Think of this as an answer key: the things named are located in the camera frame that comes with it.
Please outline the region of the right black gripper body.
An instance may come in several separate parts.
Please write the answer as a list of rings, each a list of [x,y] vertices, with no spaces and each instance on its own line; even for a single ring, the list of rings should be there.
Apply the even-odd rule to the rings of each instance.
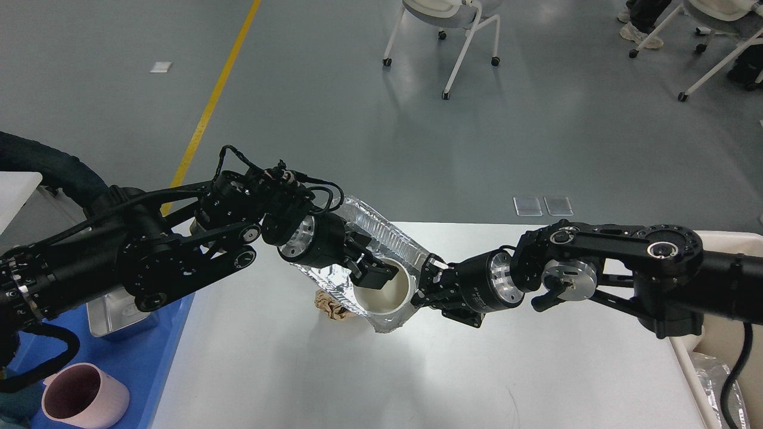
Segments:
[[[525,293],[515,286],[510,263],[510,253],[497,249],[450,266],[441,275],[444,309],[487,314],[521,305]]]

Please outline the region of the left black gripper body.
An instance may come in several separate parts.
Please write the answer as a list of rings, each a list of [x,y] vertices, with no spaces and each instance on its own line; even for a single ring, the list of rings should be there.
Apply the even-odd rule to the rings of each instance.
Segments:
[[[337,214],[308,215],[286,244],[278,247],[283,260],[322,269],[358,260],[359,247],[347,236],[347,222]]]

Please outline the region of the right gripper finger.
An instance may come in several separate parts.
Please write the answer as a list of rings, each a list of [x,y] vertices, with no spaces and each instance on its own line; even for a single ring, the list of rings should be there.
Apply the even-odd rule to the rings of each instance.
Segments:
[[[466,309],[442,309],[441,315],[447,319],[466,324],[472,328],[480,328],[485,314]]]
[[[423,261],[417,292],[410,301],[412,307],[436,307],[446,300],[445,288],[441,285],[442,274],[448,269],[448,264],[440,256],[430,253]]]

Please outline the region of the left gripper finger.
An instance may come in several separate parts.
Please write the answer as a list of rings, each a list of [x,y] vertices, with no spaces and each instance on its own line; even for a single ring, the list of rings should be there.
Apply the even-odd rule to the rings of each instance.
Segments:
[[[346,269],[355,286],[381,290],[398,274],[399,269],[385,263],[370,249],[371,237],[355,231],[346,232]]]

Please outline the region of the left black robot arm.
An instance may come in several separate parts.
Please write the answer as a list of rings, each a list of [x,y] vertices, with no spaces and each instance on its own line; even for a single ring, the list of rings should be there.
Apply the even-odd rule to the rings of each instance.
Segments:
[[[113,186],[86,220],[2,255],[2,368],[19,333],[54,338],[66,348],[27,372],[2,376],[16,393],[60,371],[79,352],[76,334],[51,320],[123,288],[137,310],[152,312],[250,266],[259,238],[289,263],[348,269],[351,282],[381,290],[398,274],[336,214],[334,182],[289,169],[263,169],[231,145],[213,178],[154,192]]]

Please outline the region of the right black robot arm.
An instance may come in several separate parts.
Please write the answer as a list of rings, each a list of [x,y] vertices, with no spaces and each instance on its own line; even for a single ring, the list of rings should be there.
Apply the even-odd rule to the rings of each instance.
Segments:
[[[460,263],[428,255],[411,304],[479,328],[544,288],[531,300],[537,312],[591,300],[662,339],[700,334],[705,315],[760,325],[761,277],[759,256],[705,250],[689,228],[563,219]]]

